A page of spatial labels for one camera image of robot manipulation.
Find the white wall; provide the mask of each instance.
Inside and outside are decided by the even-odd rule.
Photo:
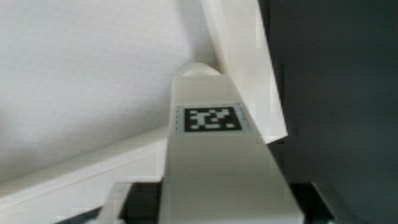
[[[214,58],[200,1],[0,2],[0,182],[166,124]]]

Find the white plastic part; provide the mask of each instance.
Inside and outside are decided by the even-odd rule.
[[[249,128],[223,127],[233,116],[223,115],[226,120],[219,123],[210,121],[225,111],[230,115],[233,111],[241,113],[235,124]],[[301,208],[228,75],[177,77],[170,123],[159,223],[303,223]]]
[[[201,0],[223,73],[233,78],[267,143],[287,137],[258,0]]]

